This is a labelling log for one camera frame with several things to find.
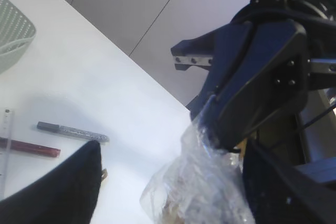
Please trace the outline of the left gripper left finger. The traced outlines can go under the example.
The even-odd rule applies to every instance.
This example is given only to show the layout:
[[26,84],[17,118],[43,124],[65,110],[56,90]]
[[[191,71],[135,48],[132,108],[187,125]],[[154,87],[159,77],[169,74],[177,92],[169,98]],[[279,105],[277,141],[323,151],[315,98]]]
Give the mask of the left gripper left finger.
[[102,177],[101,147],[90,141],[51,172],[1,201],[1,223],[90,223]]

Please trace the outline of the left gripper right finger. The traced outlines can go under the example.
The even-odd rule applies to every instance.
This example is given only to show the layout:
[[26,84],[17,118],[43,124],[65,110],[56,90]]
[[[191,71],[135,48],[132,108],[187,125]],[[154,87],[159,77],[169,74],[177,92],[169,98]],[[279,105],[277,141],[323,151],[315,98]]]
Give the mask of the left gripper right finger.
[[246,146],[243,182],[256,223],[335,223],[335,192],[255,141]]

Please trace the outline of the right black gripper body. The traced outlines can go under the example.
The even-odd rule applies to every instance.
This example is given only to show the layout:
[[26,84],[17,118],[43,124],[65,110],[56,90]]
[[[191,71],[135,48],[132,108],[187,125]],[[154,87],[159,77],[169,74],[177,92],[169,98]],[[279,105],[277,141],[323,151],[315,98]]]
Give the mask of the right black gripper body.
[[228,24],[171,48],[176,68],[209,67],[191,110],[216,148],[233,148],[269,120],[301,111],[308,98],[304,27],[291,20]]

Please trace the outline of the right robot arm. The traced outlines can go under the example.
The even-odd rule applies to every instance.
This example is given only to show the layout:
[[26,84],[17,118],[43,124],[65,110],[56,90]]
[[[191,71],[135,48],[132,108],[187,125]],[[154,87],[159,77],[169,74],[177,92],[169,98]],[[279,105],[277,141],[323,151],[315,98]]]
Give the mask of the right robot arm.
[[177,70],[208,70],[191,118],[232,151],[268,121],[301,112],[335,85],[335,0],[250,0],[220,28],[171,48]]

